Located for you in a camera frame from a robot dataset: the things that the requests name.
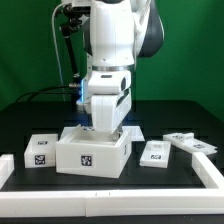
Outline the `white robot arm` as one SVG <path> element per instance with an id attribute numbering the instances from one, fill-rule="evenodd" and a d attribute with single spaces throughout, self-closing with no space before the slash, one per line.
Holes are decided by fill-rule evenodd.
<path id="1" fill-rule="evenodd" d="M 93 129 L 112 134 L 131 109 L 138 57 L 154 55 L 164 41 L 155 0 L 87 0 L 85 47 L 92 56 L 87 90 Z"/>

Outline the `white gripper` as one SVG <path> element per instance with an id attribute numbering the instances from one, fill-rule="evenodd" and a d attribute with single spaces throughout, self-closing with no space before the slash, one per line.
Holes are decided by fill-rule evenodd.
<path id="1" fill-rule="evenodd" d="M 124 71 L 93 71 L 88 82 L 90 114 L 93 128 L 112 134 L 131 109 L 131 73 Z M 116 130 L 112 140 L 122 132 Z"/>

